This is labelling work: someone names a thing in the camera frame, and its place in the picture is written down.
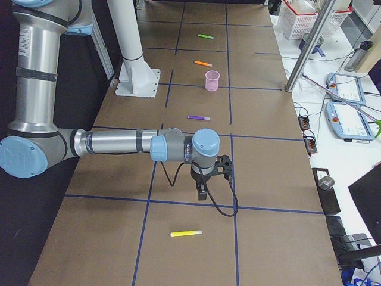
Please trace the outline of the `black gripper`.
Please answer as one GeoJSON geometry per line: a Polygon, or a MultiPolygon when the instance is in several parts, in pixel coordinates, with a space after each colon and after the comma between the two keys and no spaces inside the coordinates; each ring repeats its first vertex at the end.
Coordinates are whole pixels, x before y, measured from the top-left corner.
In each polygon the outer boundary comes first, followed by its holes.
{"type": "Polygon", "coordinates": [[[204,169],[192,165],[190,174],[197,184],[198,200],[206,200],[207,191],[205,190],[204,184],[212,177],[212,170],[210,168],[204,169]]]}

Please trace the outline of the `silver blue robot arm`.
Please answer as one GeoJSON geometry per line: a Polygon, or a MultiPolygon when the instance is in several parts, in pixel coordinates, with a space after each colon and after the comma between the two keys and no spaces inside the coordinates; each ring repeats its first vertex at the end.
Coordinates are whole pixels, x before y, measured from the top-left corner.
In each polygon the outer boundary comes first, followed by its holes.
{"type": "Polygon", "coordinates": [[[211,129],[186,136],[176,128],[85,131],[54,125],[60,37],[91,34],[92,13],[91,1],[13,2],[20,25],[17,100],[9,135],[1,141],[1,167],[12,176],[30,178],[72,157],[148,153],[155,162],[189,164],[198,199],[210,197],[207,181],[223,162],[220,138],[211,129]]]}

